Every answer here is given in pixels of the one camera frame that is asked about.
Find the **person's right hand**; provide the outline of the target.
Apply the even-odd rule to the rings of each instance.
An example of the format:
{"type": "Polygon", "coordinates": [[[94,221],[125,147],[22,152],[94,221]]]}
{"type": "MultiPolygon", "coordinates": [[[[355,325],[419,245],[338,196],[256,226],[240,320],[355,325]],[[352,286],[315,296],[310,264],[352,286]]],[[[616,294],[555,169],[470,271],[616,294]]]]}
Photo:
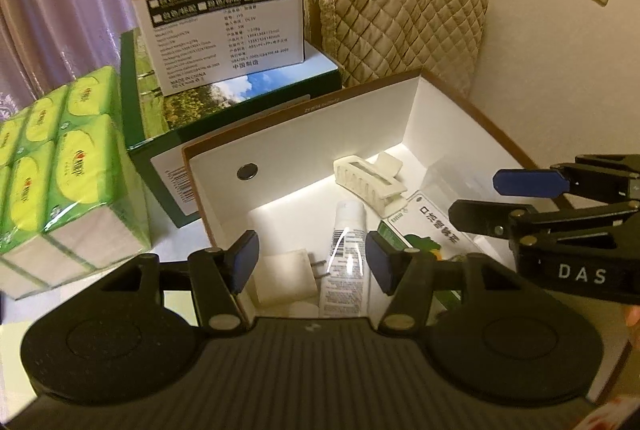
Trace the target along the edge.
{"type": "Polygon", "coordinates": [[[630,343],[633,346],[638,346],[640,334],[640,306],[625,306],[624,319],[628,329],[630,343]]]}

